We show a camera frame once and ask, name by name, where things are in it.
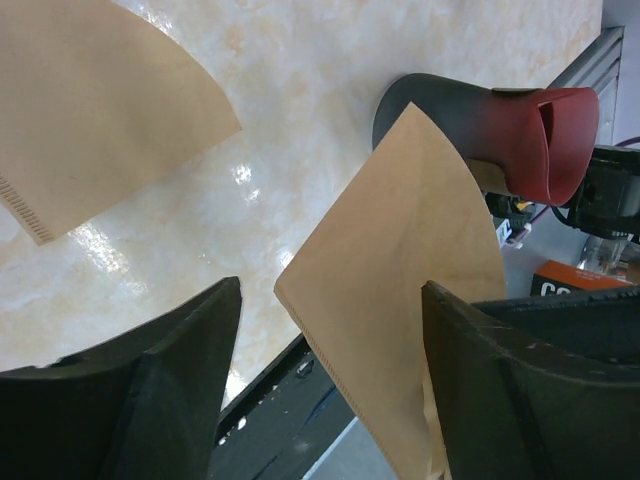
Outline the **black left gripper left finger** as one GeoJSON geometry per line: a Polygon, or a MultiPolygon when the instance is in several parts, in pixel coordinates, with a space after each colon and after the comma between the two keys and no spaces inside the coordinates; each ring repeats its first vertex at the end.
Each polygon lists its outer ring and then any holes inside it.
{"type": "Polygon", "coordinates": [[[227,277],[43,367],[1,375],[5,479],[203,479],[242,308],[227,277]]]}

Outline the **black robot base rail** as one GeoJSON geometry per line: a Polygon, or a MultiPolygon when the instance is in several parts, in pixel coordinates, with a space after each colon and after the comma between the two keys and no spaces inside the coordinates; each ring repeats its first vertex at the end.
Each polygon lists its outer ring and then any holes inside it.
{"type": "Polygon", "coordinates": [[[209,479],[301,479],[355,415],[303,336],[221,412],[209,479]]]}

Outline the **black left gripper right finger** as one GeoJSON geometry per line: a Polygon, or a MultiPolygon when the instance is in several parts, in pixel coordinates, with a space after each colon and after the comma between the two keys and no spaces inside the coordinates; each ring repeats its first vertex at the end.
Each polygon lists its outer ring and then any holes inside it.
{"type": "Polygon", "coordinates": [[[471,304],[430,282],[422,313],[454,478],[638,477],[637,288],[471,304]]]}

